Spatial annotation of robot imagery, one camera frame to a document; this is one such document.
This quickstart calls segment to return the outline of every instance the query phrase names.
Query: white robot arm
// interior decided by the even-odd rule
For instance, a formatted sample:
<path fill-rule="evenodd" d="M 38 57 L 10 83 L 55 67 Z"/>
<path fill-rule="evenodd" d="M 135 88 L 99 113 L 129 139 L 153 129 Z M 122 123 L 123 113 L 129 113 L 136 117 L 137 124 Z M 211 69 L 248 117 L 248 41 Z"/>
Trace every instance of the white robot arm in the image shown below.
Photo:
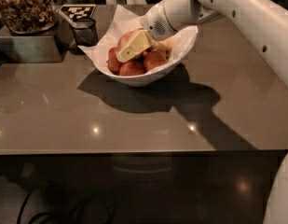
<path fill-rule="evenodd" d="M 288 10 L 270 0 L 162 0 L 142 24 L 154 39 L 163 40 L 217 15 L 233 21 L 288 86 Z"/>

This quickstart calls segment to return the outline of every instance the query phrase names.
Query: nuts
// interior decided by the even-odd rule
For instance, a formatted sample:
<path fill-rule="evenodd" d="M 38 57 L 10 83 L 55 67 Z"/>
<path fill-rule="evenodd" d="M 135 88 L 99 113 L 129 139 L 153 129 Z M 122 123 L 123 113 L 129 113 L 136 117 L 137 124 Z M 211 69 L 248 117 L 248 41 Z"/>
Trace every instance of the nuts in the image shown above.
<path fill-rule="evenodd" d="M 4 24 L 14 33 L 45 31 L 57 22 L 52 0 L 0 0 Z"/>

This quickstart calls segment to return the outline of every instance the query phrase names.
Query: gray countertop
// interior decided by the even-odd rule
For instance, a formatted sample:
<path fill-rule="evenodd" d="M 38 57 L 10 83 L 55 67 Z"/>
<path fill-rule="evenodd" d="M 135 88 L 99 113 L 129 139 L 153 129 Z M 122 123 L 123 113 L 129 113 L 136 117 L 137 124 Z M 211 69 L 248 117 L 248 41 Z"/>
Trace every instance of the gray countertop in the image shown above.
<path fill-rule="evenodd" d="M 114 12 L 96 8 L 99 37 Z M 0 67 L 0 154 L 253 149 L 288 149 L 288 88 L 228 19 L 199 26 L 182 63 L 143 88 L 70 52 Z"/>

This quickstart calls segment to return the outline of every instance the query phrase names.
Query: bowl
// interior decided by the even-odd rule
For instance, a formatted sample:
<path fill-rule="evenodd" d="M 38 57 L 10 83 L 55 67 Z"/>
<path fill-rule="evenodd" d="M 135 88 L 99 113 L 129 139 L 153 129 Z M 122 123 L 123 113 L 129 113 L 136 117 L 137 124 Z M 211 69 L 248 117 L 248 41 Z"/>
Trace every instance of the bowl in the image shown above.
<path fill-rule="evenodd" d="M 141 17 L 136 14 L 130 14 L 130 11 L 125 10 L 127 9 L 124 7 L 117 7 L 115 17 L 110 28 L 108 29 L 106 35 L 95 47 L 79 47 L 91 58 L 95 67 L 106 76 L 129 86 L 146 86 L 168 75 L 170 71 L 172 71 L 181 62 L 186 54 L 192 50 L 197 38 L 198 27 L 193 25 L 187 26 L 172 37 L 173 47 L 171 50 L 171 55 L 165 64 L 156 67 L 143 75 L 121 77 L 114 75 L 108 69 L 108 50 L 112 47 L 116 47 L 118 39 L 126 32 L 141 27 Z"/>

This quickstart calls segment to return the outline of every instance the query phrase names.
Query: potato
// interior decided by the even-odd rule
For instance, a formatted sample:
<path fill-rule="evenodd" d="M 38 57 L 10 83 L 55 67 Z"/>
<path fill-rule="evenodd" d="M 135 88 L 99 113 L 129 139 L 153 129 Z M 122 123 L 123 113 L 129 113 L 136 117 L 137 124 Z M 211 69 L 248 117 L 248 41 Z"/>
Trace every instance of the potato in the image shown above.
<path fill-rule="evenodd" d="M 154 41 L 150 49 L 161 51 L 166 58 L 169 58 L 172 50 L 172 38 L 170 37 L 164 41 Z"/>
<path fill-rule="evenodd" d="M 144 68 L 145 71 L 148 72 L 155 67 L 161 66 L 167 62 L 165 55 L 159 51 L 151 51 L 148 52 L 147 55 L 144 57 Z"/>
<path fill-rule="evenodd" d="M 128 61 L 123 63 L 119 70 L 119 75 L 123 77 L 138 76 L 145 73 L 144 66 L 139 61 Z"/>
<path fill-rule="evenodd" d="M 143 57 L 146 57 L 149 52 L 151 52 L 150 49 L 145 50 L 145 51 L 143 52 Z"/>
<path fill-rule="evenodd" d="M 111 72 L 118 74 L 123 63 L 117 59 L 117 47 L 108 50 L 108 68 Z"/>

